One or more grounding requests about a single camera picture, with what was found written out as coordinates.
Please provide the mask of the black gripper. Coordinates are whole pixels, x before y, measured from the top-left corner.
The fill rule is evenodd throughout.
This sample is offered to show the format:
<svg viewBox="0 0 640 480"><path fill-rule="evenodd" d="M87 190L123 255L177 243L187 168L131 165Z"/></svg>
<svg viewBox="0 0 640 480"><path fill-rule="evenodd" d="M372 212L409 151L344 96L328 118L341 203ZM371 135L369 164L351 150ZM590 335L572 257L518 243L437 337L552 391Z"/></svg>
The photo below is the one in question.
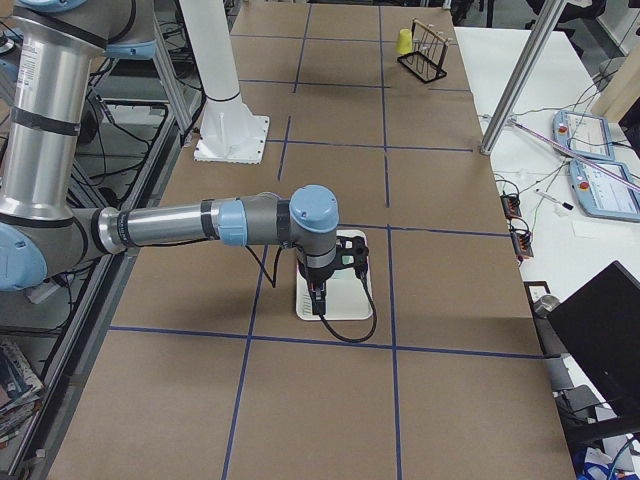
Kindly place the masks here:
<svg viewBox="0 0 640 480"><path fill-rule="evenodd" d="M306 264L299 264L298 270L304 279L305 291L312 291L312 313L316 316L324 316L326 283L333 275L335 268L331 265L311 268Z"/></svg>

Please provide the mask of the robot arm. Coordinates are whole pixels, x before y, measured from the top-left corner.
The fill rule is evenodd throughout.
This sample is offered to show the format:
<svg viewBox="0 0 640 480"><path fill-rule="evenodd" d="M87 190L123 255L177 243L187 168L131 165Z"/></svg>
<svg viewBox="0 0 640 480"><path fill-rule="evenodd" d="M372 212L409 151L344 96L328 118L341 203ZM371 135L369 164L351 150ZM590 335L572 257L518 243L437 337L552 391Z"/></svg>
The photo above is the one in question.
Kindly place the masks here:
<svg viewBox="0 0 640 480"><path fill-rule="evenodd" d="M66 201L92 61L150 59L150 1L18 1L23 31L1 184L1 287L34 287L73 266L132 247L219 240L295 248L316 315L340 266L334 194L320 185L192 205L73 209Z"/></svg>

